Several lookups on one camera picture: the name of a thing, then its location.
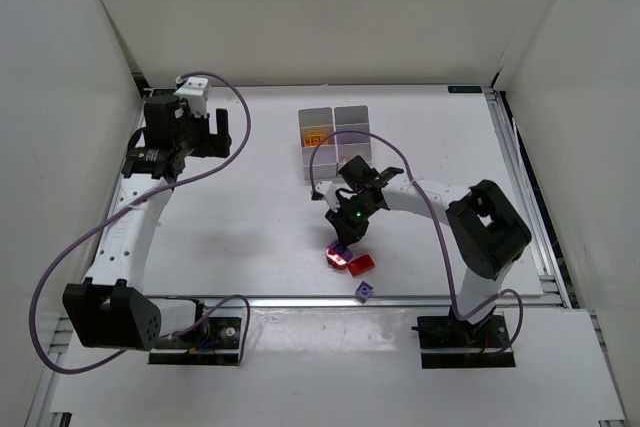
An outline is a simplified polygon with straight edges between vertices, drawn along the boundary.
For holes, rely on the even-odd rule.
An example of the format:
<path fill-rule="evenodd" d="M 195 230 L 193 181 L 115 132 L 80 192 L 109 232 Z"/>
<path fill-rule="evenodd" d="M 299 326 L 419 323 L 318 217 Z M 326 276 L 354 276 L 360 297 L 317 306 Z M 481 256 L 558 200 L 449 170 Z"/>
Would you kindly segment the yellow-orange lego brick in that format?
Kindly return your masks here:
<path fill-rule="evenodd" d="M 329 140 L 323 134 L 308 134 L 302 138 L 302 146 L 305 148 L 327 145 Z"/>

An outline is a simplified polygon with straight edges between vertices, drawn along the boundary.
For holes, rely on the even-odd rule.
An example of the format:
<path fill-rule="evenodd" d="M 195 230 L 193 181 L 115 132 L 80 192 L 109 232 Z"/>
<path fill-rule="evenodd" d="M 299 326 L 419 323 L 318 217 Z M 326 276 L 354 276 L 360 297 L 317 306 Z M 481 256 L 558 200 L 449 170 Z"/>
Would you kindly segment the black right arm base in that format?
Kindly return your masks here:
<path fill-rule="evenodd" d="M 511 337 L 502 313 L 490 313 L 477 325 L 447 315 L 416 318 L 421 367 L 426 370 L 515 368 Z"/>

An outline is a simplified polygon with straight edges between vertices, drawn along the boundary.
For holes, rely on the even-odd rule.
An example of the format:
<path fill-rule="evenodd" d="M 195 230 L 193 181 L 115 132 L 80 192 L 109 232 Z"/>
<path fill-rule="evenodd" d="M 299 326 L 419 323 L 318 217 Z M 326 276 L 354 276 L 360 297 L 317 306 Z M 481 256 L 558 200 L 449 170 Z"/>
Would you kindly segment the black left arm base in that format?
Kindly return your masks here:
<path fill-rule="evenodd" d="M 213 316 L 194 332 L 160 340 L 148 355 L 149 365 L 236 366 L 239 364 L 243 319 Z"/>

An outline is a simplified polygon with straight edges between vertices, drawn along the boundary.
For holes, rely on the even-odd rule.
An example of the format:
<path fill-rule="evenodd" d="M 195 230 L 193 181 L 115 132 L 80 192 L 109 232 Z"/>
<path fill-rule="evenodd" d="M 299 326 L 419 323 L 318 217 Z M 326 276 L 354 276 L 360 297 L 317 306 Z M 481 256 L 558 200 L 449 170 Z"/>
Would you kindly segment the purple lego brick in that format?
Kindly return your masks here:
<path fill-rule="evenodd" d="M 347 261 L 349 261 L 353 256 L 352 252 L 347 247 L 342 245 L 338 240 L 333 241 L 327 247 L 327 250 L 331 255 L 337 255 Z"/>

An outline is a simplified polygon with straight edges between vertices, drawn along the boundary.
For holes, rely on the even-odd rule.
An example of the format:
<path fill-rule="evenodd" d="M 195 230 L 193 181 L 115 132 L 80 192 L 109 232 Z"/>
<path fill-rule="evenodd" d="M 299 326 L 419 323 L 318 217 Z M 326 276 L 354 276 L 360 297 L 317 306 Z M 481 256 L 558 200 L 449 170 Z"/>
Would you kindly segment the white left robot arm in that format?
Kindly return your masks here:
<path fill-rule="evenodd" d="M 131 136 L 122 167 L 118 219 L 108 226 L 97 257 L 63 306 L 81 344 L 150 350 L 161 334 L 161 310 L 143 294 L 144 269 L 162 211 L 186 159 L 230 154 L 228 113 L 207 111 L 205 93 L 150 97 L 144 124 Z"/>

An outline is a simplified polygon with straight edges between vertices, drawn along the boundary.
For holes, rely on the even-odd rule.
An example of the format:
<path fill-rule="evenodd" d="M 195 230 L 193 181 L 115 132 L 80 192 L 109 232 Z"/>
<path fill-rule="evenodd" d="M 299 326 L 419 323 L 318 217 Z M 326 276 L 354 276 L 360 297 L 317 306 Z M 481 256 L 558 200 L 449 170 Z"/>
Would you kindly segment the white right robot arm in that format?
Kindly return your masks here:
<path fill-rule="evenodd" d="M 321 181 L 314 186 L 312 198 L 328 205 L 325 218 L 341 246 L 359 242 L 370 217 L 380 210 L 428 218 L 435 222 L 437 235 L 446 226 L 466 265 L 462 285 L 456 288 L 449 255 L 444 255 L 452 316 L 473 327 L 489 319 L 504 278 L 532 240 L 529 227 L 495 182 L 456 187 L 417 180 L 398 167 L 379 172 L 360 156 L 345 164 L 339 176 L 345 189 Z"/>

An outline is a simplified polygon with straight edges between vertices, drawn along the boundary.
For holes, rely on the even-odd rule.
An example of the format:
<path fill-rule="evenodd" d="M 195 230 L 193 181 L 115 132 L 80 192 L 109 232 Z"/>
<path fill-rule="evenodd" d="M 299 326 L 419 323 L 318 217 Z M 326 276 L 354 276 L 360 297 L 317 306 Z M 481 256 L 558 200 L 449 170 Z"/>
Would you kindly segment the lavender small lego brick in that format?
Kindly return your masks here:
<path fill-rule="evenodd" d="M 355 290 L 355 297 L 360 302 L 364 303 L 372 296 L 373 292 L 373 286 L 365 281 L 362 281 Z"/>

